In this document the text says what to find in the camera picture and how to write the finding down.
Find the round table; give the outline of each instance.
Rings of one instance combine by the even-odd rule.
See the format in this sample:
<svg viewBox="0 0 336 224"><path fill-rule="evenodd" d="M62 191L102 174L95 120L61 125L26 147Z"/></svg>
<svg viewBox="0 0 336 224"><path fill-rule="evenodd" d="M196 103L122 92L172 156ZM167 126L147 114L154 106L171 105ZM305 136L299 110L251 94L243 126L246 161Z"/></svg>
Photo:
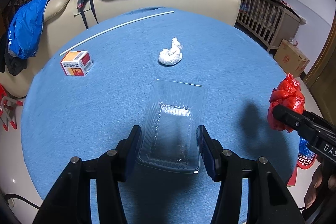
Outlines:
<svg viewBox="0 0 336 224"><path fill-rule="evenodd" d="M174 10L146 8L111 18L66 43L35 76L21 118L22 148L31 179L42 198L72 156L83 160L114 149L142 125L152 80L172 79L207 88L204 125L210 136L240 157L267 157L286 181L295 167L299 137L273 131L267 123L269 97L285 73L240 30L181 10L141 20L100 35L74 50L88 50L86 76L65 76L59 56L76 43L121 23ZM183 58L158 62L177 37ZM210 223L220 183L198 174L178 174L136 164L119 183L128 223ZM95 181L92 222L99 223ZM244 180L240 223L246 220Z"/></svg>

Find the sofa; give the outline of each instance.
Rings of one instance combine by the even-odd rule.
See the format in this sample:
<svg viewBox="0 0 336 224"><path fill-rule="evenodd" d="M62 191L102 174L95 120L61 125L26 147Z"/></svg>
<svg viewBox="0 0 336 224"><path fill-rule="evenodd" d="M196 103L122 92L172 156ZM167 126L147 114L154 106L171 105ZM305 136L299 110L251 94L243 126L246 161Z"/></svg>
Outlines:
<svg viewBox="0 0 336 224"><path fill-rule="evenodd" d="M139 8L165 6L205 15L233 26L240 8L240 0L93 0L93 3L98 22ZM86 30L76 6L77 0L48 2L39 49L35 57L28 59L28 68L17 76L12 76L7 69L0 73L0 83L11 95L19 98L26 96L34 76L55 52ZM89 2L84 7L84 14L88 27L97 24Z"/></svg>

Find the long white rod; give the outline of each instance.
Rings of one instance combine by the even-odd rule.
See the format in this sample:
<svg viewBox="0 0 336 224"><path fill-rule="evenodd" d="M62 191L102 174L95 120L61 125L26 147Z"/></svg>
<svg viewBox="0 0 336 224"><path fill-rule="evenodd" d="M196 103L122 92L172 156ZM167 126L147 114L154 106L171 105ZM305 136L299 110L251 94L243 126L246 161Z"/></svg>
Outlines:
<svg viewBox="0 0 336 224"><path fill-rule="evenodd" d="M100 36L101 34L104 34L104 33L106 33L106 32L112 31L112 30L117 29L117 28L119 28L119 27L125 26L125 25L130 24L130 23L133 23L133 22L137 22L137 21L140 21L140 20L143 20L143 19L147 19L147 18L151 18L151 17L157 17L157 16L161 16L161 15L166 15L166 14L171 14L171 13L173 13L173 12L174 12L174 11L169 11L169 12L159 13L159 14L150 15L150 16L146 16L146 17L141 17L141 18L134 19L134 20L131 20L131 21L129 21L129 22L125 22L125 23L123 23L123 24L114 26L114 27L112 27L112 28L110 28L110 29L104 30L104 31L102 31L102 32L100 32L100 33L97 33L97 34L95 34L95 35L93 35L93 36L91 36L91 37L89 37L89 38L87 38L87 39L85 39L85 40L83 40L83 41L77 43L76 45L74 45L74 46L70 47L69 49L67 49L66 51L62 52L59 56L62 56L63 54L66 54L67 52L71 51L72 49L76 48L77 46L79 46L79 45L81 45L81 44L83 44L83 43L85 43L85 42L87 42L87 41L89 41L89 40L91 40L91 39L93 39L93 38L95 38L95 37L98 37L98 36Z"/></svg>

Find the human hand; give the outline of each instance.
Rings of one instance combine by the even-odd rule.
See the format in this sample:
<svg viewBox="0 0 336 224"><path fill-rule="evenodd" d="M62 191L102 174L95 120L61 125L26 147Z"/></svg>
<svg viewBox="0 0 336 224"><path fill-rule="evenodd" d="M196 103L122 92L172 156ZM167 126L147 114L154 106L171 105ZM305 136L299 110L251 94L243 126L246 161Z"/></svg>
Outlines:
<svg viewBox="0 0 336 224"><path fill-rule="evenodd" d="M322 158L317 156L316 159L322 163ZM309 208L313 202L316 199L316 189L319 187L322 183L322 172L321 172L321 166L320 164L317 169L315 170L312 181L308 187L306 196L304 197L304 204L305 208ZM328 187L331 191L336 191L336 175L332 175L328 180Z"/></svg>

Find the brown cardboard box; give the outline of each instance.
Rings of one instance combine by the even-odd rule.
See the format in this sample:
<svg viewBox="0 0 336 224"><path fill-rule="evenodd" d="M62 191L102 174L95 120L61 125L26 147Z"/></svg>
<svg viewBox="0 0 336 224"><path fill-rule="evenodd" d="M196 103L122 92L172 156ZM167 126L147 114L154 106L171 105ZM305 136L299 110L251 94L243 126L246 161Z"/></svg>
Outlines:
<svg viewBox="0 0 336 224"><path fill-rule="evenodd" d="M297 47L284 39L281 41L274 59L285 73L290 73L294 77L299 77L309 63L309 59Z"/></svg>

